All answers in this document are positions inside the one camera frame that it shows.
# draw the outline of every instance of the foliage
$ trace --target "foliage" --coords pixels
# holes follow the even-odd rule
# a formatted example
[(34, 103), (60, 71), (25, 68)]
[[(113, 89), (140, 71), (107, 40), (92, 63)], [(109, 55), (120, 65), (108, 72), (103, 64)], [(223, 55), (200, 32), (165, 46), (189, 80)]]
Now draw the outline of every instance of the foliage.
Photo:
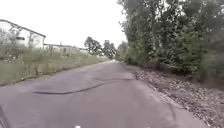
[(109, 59), (114, 59), (115, 53), (116, 53), (116, 48), (113, 43), (110, 43), (109, 40), (105, 40), (103, 44), (103, 53), (105, 56), (107, 56)]
[(91, 55), (100, 55), (102, 56), (103, 49), (100, 43), (94, 40), (92, 37), (87, 37), (86, 41), (84, 42), (85, 47), (87, 47), (88, 52)]
[(115, 59), (119, 60), (119, 61), (125, 60), (127, 51), (128, 51), (128, 44), (123, 41), (117, 48), (117, 52), (115, 54)]
[[(224, 36), (216, 36), (224, 30), (223, 0), (119, 0), (118, 4), (126, 15), (121, 26), (128, 39), (128, 63), (162, 65), (182, 75), (207, 77), (211, 70), (222, 69), (222, 60), (208, 58), (223, 51)], [(206, 66), (214, 61), (217, 66)]]
[(104, 47), (100, 43), (94, 40), (92, 37), (87, 37), (84, 42), (85, 47), (91, 55), (103, 56), (103, 54), (109, 59), (113, 59), (116, 53), (116, 48), (113, 43), (110, 43), (109, 40), (105, 40)]

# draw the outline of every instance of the gravel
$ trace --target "gravel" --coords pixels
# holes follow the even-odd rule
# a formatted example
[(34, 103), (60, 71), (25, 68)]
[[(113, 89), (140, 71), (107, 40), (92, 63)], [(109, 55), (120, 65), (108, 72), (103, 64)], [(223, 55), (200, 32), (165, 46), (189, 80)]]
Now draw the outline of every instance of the gravel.
[(224, 128), (224, 91), (205, 88), (155, 71), (139, 70), (137, 79), (152, 84), (211, 128)]

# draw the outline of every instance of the green grass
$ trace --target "green grass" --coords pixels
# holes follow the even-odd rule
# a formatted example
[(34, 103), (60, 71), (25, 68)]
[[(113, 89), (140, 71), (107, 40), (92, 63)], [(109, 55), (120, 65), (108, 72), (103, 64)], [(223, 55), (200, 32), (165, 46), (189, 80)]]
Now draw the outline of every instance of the green grass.
[(64, 57), (59, 52), (50, 55), (47, 51), (34, 49), (21, 54), (18, 59), (0, 61), (0, 86), (103, 61), (105, 59), (78, 50)]

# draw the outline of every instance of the road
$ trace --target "road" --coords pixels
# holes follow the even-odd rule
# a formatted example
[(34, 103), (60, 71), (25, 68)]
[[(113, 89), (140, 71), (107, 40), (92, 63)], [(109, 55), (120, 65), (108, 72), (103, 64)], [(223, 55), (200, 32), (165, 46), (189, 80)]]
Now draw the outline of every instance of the road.
[(112, 61), (2, 87), (0, 104), (11, 128), (206, 128)]

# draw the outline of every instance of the distant tree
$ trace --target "distant tree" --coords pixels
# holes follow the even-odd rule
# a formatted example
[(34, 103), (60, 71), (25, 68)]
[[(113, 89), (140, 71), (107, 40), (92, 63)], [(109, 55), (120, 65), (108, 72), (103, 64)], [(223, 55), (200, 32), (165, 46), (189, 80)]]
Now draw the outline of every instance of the distant tree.
[(122, 41), (122, 43), (117, 48), (115, 59), (119, 61), (124, 61), (126, 58), (127, 52), (128, 52), (128, 43)]
[(105, 40), (104, 42), (104, 48), (103, 53), (105, 56), (107, 56), (109, 59), (114, 59), (116, 54), (116, 48), (113, 43), (110, 43), (109, 40)]
[(84, 45), (91, 55), (103, 55), (102, 46), (97, 40), (94, 40), (92, 37), (87, 37), (86, 41), (84, 42)]

